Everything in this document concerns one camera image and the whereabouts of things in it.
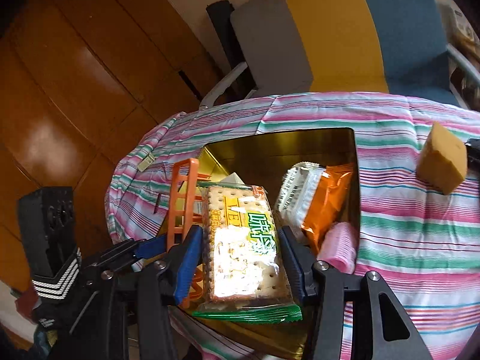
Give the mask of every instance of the orange plastic basket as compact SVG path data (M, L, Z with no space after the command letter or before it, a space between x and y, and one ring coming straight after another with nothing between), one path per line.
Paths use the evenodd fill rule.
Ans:
M182 167L188 167L186 175L180 174ZM172 184L170 186L170 201L169 201L169 221L166 232L166 249L167 251L175 243L175 235L181 234L183 241L188 234L188 231L193 224L202 224L202 216L194 213L195 201L201 201L202 197L195 194L197 180L208 180L209 175L198 173L199 162L196 158L189 158L187 160L179 161L174 164L172 169ZM186 183L186 192L179 192L179 184ZM177 208L178 199L183 199L183 208ZM177 218L181 218L181 226L176 226ZM183 301L182 307L188 308L190 300L195 300L203 295L203 289L199 283L203 280L203 273L200 269L196 269L191 283L191 288L188 297Z

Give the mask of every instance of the metal bolt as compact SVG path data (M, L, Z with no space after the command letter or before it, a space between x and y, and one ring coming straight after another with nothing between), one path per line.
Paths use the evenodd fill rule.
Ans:
M318 271L326 271L328 268L330 268L330 265L328 265L327 262L320 260L313 264L313 267Z
M110 280L113 277L113 272L106 270L106 271L103 271L100 276L102 277L103 280Z
M153 263L153 265L155 266L156 269L158 269L159 271L161 271L162 269L165 269L167 267L167 264L165 261L162 261L161 259L159 259L158 261L155 261Z
M381 278L380 274L377 271L368 271L367 277L373 281L379 281Z

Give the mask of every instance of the yellow foam cube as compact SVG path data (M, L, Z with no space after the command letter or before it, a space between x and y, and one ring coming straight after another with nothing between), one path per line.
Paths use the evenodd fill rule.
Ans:
M434 122L417 163L417 177L448 195L467 176L465 144Z

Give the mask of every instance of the white armrest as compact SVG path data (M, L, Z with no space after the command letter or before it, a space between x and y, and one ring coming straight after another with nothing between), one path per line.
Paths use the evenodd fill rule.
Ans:
M232 69L232 71L227 74L224 78L220 80L220 82L215 85L210 92L206 94L203 98L202 102L200 103L200 107L198 109L206 109L213 107L215 100L219 98L227 90L227 88L235 81L243 71L248 68L246 62L240 62L237 64L236 67Z
M472 65L472 63L450 43L447 45L447 52L465 74L467 74L468 77L480 87L480 72Z

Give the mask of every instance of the wooden floor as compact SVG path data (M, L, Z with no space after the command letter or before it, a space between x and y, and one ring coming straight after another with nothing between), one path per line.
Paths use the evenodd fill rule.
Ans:
M0 279L28 285L16 201L41 186L74 188L83 255L111 245L116 164L219 78L167 0L26 1L0 39Z

